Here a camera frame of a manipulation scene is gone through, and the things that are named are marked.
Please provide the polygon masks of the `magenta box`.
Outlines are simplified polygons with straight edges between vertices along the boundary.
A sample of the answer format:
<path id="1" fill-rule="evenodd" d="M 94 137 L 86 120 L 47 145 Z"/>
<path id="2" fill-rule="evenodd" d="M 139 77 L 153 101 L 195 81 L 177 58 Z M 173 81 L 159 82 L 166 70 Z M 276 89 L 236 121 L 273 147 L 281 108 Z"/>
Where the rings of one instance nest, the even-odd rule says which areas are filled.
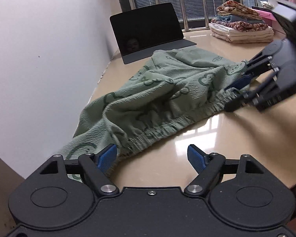
<path id="1" fill-rule="evenodd" d="M 255 10 L 256 12 L 258 12 L 262 18 L 269 19 L 272 21 L 276 20 L 270 9 L 265 9 L 265 8 L 261 8 L 261 7 L 254 7 L 254 6 L 252 7 L 252 9 Z"/>

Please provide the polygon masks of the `black tablet with keyboard cover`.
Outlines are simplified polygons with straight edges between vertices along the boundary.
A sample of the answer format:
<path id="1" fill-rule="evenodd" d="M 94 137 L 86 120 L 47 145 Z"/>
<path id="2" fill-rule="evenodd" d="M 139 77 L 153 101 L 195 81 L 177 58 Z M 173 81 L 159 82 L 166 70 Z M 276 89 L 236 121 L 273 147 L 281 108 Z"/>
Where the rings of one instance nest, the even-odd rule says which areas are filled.
<path id="1" fill-rule="evenodd" d="M 171 3 L 151 5 L 110 17 L 124 64 L 148 58 L 157 50 L 190 47 Z"/>

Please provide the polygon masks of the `stack of folded clothes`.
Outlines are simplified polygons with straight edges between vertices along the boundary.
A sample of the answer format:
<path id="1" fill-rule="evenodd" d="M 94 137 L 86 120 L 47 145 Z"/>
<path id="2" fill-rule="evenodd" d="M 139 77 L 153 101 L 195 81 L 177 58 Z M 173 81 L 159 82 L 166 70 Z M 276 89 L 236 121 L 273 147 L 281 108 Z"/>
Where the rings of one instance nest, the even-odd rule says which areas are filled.
<path id="1" fill-rule="evenodd" d="M 249 7 L 229 0 L 217 7 L 216 17 L 208 24 L 215 38 L 229 43 L 271 43 L 272 27 Z"/>

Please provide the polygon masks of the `green printed pants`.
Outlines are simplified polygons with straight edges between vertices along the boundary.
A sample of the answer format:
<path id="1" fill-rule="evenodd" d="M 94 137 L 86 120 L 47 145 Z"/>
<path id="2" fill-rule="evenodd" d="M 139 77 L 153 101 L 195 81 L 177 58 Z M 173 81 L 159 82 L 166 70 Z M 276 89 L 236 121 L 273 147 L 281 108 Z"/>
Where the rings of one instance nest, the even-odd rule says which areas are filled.
<path id="1" fill-rule="evenodd" d="M 117 160 L 132 157 L 184 128 L 220 113 L 246 91 L 231 84 L 247 69 L 197 47 L 158 50 L 121 88 L 91 101 L 81 112 L 65 159 L 117 146 Z"/>

